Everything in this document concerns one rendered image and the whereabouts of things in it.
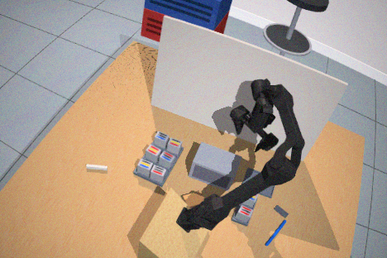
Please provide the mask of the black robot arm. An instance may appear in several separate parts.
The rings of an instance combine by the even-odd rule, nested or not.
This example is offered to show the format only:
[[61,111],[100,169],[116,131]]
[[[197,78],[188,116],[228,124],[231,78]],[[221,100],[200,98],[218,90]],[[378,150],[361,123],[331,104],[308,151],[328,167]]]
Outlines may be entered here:
[[[244,203],[271,185],[284,184],[295,177],[301,162],[305,141],[294,115],[293,96],[282,84],[270,85],[268,79],[254,80],[251,89],[253,98],[256,101],[253,108],[254,115],[262,120],[270,116],[264,129],[275,120],[273,106],[275,105],[278,109],[286,133],[284,143],[276,148],[272,159],[265,164],[263,170],[244,184],[223,196],[217,196],[213,193],[208,198],[204,198],[204,201],[198,206],[194,206],[189,210],[184,207],[176,222],[186,232],[200,229],[200,227],[212,231],[219,222],[229,215],[234,207]],[[286,154],[291,147],[291,159],[289,160]]]

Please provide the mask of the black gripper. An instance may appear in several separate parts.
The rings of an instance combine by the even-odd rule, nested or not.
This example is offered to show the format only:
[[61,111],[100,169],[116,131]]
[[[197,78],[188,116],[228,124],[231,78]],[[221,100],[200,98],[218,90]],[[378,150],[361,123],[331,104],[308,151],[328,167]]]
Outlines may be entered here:
[[241,129],[243,128],[243,125],[245,123],[245,125],[250,130],[262,137],[262,139],[256,146],[255,152],[260,149],[262,149],[263,151],[269,151],[274,148],[279,142],[277,137],[272,132],[268,134],[265,130],[263,130],[263,128],[265,128],[267,120],[270,119],[270,116],[265,120],[259,119],[254,115],[253,110],[250,113],[244,106],[240,105],[231,111],[230,117],[232,118],[235,124],[237,135],[241,133]]

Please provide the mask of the white flat panel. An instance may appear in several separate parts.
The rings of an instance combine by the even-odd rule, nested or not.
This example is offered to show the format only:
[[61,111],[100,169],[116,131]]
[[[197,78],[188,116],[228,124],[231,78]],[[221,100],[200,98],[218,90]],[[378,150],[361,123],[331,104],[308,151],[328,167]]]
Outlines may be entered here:
[[244,123],[237,135],[230,117],[256,101],[251,84],[268,79],[294,99],[294,115],[308,155],[347,83],[231,36],[164,15],[150,105],[258,144],[262,137]]

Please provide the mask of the blue rod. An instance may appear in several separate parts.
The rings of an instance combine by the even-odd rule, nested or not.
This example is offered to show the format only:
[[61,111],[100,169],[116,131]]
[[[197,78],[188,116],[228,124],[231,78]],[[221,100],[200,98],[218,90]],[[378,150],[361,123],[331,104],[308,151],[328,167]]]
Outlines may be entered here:
[[268,246],[270,244],[270,242],[275,238],[275,236],[279,233],[280,229],[282,229],[282,227],[285,225],[287,221],[284,220],[282,221],[282,223],[280,224],[279,228],[277,229],[277,231],[273,234],[273,236],[266,242],[266,246]]

